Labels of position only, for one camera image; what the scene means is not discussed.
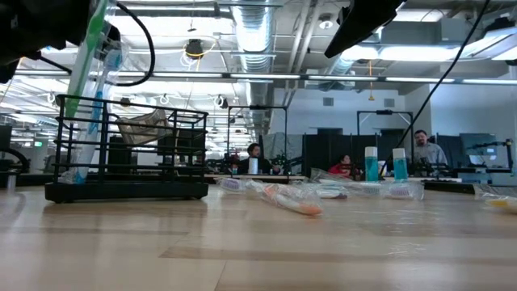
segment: table surface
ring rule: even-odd
[[[516,290],[517,216],[473,196],[324,200],[304,217],[258,196],[55,205],[0,192],[2,291]]]

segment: black cable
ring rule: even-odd
[[[117,2],[116,5],[123,12],[125,12],[127,15],[131,16],[131,18],[133,20],[135,20],[135,22],[142,29],[142,31],[144,31],[145,38],[147,39],[147,42],[149,43],[149,51],[150,51],[150,54],[151,54],[151,63],[149,64],[149,70],[147,71],[147,73],[145,73],[145,76],[142,79],[140,79],[138,81],[135,81],[135,82],[116,83],[116,86],[136,86],[136,85],[140,85],[143,82],[149,80],[149,78],[151,78],[153,76],[154,65],[156,64],[156,54],[154,52],[153,38],[151,37],[151,34],[147,30],[147,27],[145,27],[145,25],[138,19],[138,17],[136,15],[134,15],[126,6],[124,6],[123,4],[120,4],[120,2]]]
[[[467,35],[467,38],[465,39],[465,41],[463,42],[463,44],[461,45],[460,47],[460,50],[458,51],[456,57],[454,58],[454,61],[452,61],[452,64],[449,66],[449,68],[447,69],[447,71],[445,71],[445,73],[443,74],[442,78],[439,79],[439,81],[435,84],[435,86],[433,87],[433,89],[431,90],[431,92],[429,92],[429,95],[427,96],[427,98],[425,99],[425,101],[423,102],[422,106],[420,107],[420,109],[418,110],[417,114],[414,116],[414,119],[413,119],[413,122],[411,122],[410,126],[408,126],[408,128],[406,129],[406,131],[404,132],[404,134],[402,135],[401,137],[401,140],[398,141],[397,145],[395,146],[395,148],[398,148],[399,146],[401,146],[402,142],[404,142],[404,139],[406,139],[407,137],[407,134],[410,132],[411,128],[414,126],[414,123],[417,121],[417,119],[420,117],[420,114],[422,114],[422,111],[423,109],[426,107],[426,105],[429,103],[429,100],[431,99],[431,96],[436,92],[436,89],[438,89],[439,85],[444,81],[444,79],[449,75],[449,73],[451,73],[452,69],[454,68],[454,66],[456,65],[456,63],[460,60],[460,57],[461,57],[461,54],[463,53],[465,47],[467,46],[467,44],[469,43],[470,41],[470,38],[472,37],[472,35],[474,34],[474,32],[476,31],[476,27],[477,25],[479,25],[479,23],[481,22],[481,18],[483,17],[483,15],[485,14],[485,11],[486,11],[486,7],[488,7],[488,5],[490,4],[490,0],[485,0],[485,4],[483,5],[483,8],[481,9],[481,11],[479,12],[479,16],[477,17],[476,19],[476,22],[474,23],[474,25],[472,26],[472,28],[470,29],[470,32],[469,34]],[[382,166],[382,169],[380,170],[380,172],[382,173],[382,171],[385,170],[386,168],[386,165],[388,164],[388,161],[393,159],[393,153],[391,153],[389,155],[389,158],[386,159],[386,162],[385,164]]]
[[[49,59],[48,59],[48,58],[46,58],[46,57],[41,56],[41,57],[39,57],[38,59],[39,59],[39,60],[41,60],[41,61],[46,62],[46,63],[47,63],[47,64],[49,64],[49,65],[53,65],[53,66],[55,66],[55,67],[56,67],[56,68],[58,68],[59,70],[64,70],[64,71],[65,71],[66,73],[68,73],[68,74],[72,74],[72,69],[67,68],[67,67],[65,67],[64,65],[58,64],[58,63],[56,63],[55,61],[49,60]]]

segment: man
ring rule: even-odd
[[[427,133],[423,130],[417,130],[414,133],[414,159],[419,162],[422,158],[426,158],[431,164],[446,164],[447,158],[439,145],[427,141]]]
[[[248,169],[250,167],[250,158],[257,158],[258,159],[258,173],[266,174],[268,175],[270,170],[273,169],[273,174],[277,175],[280,173],[280,168],[277,166],[272,166],[271,163],[266,160],[265,158],[262,158],[260,156],[260,145],[257,143],[252,143],[250,146],[248,146],[248,155],[249,158],[242,160],[241,164],[239,165],[239,174],[247,174]]]

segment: computer monitor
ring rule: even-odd
[[[460,133],[463,151],[466,155],[495,156],[497,155],[497,141],[495,135],[489,133]]]

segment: teal bottle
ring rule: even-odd
[[[376,182],[379,180],[379,163],[377,162],[377,148],[367,146],[364,148],[364,164],[366,170],[366,180]]]
[[[407,180],[407,161],[404,149],[393,149],[393,168],[395,169],[395,180]]]

